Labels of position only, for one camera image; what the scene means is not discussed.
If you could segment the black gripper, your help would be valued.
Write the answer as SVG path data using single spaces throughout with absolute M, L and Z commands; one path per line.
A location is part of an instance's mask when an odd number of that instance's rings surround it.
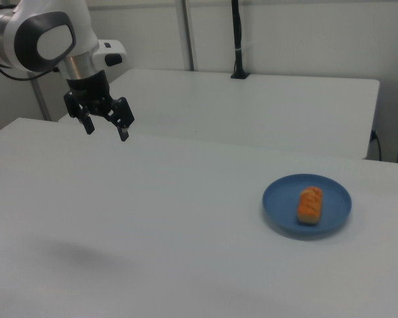
M 135 121 L 126 98 L 112 99 L 105 72 L 84 79 L 68 79 L 70 91 L 64 102 L 71 118 L 77 119 L 87 134 L 95 130 L 90 114 L 107 117 L 116 126 L 122 142 L 129 138 L 129 127 Z

